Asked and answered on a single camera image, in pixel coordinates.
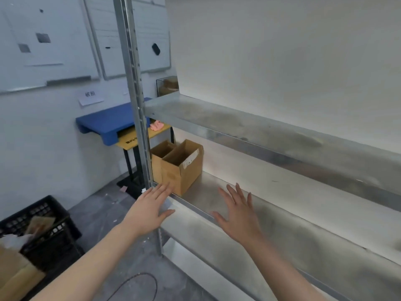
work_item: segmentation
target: metal shelf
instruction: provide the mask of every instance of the metal shelf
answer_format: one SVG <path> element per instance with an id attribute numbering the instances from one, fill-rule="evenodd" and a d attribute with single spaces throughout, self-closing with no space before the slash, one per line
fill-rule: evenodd
<path id="1" fill-rule="evenodd" d="M 166 219 L 162 228 L 249 296 L 266 300 L 269 289 L 260 272 L 243 248 L 215 226 L 209 214 L 218 211 L 227 217 L 227 208 L 217 191 L 226 184 L 203 172 L 183 197 L 171 195 L 177 212 Z M 400 293 L 394 279 L 401 275 L 401 266 L 396 263 L 254 195 L 253 205 L 265 235 L 279 252 L 310 283 L 333 298 L 358 301 L 369 296 L 371 300 L 391 300 Z"/>
<path id="2" fill-rule="evenodd" d="M 401 154 L 175 92 L 145 103 L 173 127 L 401 212 Z"/>

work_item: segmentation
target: right hand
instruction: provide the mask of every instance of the right hand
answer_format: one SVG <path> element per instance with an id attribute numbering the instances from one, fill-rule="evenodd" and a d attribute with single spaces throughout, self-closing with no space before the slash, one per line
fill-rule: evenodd
<path id="1" fill-rule="evenodd" d="M 253 211 L 251 193 L 248 193 L 246 200 L 238 183 L 235 185 L 235 189 L 227 185 L 230 194 L 222 188 L 218 189 L 228 207 L 228 220 L 216 211 L 213 211 L 212 214 L 224 232 L 245 247 L 253 241 L 263 239 L 263 233 L 258 217 Z"/>

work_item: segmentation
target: paper sign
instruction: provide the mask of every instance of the paper sign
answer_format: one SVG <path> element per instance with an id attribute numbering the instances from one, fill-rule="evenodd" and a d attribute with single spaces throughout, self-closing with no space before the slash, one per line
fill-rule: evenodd
<path id="1" fill-rule="evenodd" d="M 186 160 L 183 161 L 183 167 L 184 169 L 186 167 L 188 167 L 193 161 L 194 159 L 198 156 L 199 154 L 199 149 L 197 149 L 195 152 L 193 152 L 190 156 L 187 157 Z"/>
<path id="2" fill-rule="evenodd" d="M 82 91 L 79 93 L 78 101 L 81 106 L 89 106 L 94 103 L 102 102 L 104 99 L 99 95 L 98 91 Z"/>

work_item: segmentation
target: forearm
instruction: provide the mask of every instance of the forearm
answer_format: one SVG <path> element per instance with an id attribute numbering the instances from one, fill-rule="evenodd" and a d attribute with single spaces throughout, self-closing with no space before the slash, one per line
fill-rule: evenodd
<path id="1" fill-rule="evenodd" d="M 96 246 L 44 288 L 32 300 L 89 301 L 138 237 L 114 227 Z"/>
<path id="2" fill-rule="evenodd" d="M 326 301 L 266 240 L 244 245 L 278 301 Z"/>

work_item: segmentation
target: left hand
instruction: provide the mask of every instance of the left hand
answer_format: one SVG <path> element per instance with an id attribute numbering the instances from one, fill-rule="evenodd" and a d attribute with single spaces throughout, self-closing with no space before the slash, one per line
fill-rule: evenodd
<path id="1" fill-rule="evenodd" d="M 159 210 L 166 198 L 173 191 L 173 186 L 159 184 L 146 190 L 127 212 L 121 225 L 134 235 L 147 234 L 160 227 L 166 217 L 175 210 L 168 209 L 159 215 Z"/>

